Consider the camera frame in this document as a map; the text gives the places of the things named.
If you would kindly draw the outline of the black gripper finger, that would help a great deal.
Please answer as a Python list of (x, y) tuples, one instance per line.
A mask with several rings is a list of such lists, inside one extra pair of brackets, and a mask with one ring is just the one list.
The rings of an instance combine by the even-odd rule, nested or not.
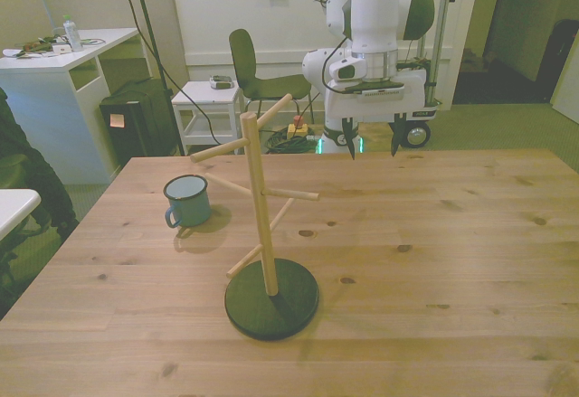
[(344, 137), (346, 140), (346, 146), (348, 151), (352, 157), (352, 159), (356, 158), (356, 151), (354, 145), (354, 138), (356, 137), (356, 133), (354, 131), (354, 119), (353, 118), (343, 118), (342, 119), (342, 130), (344, 133)]
[(391, 143), (391, 154), (394, 156), (401, 145), (404, 130), (405, 130), (405, 114), (396, 113), (394, 115), (394, 122), (391, 124), (393, 131), (393, 138)]

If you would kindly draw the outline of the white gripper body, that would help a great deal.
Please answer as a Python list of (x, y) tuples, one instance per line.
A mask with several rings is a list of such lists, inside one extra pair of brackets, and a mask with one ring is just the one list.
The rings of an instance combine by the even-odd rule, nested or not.
[(362, 83), (361, 80), (335, 82), (331, 80), (326, 90), (328, 118), (361, 118), (385, 116), (395, 113), (412, 113), (424, 108), (426, 70), (403, 70), (392, 78), (402, 87), (386, 88), (385, 82), (372, 90), (348, 93), (346, 88)]

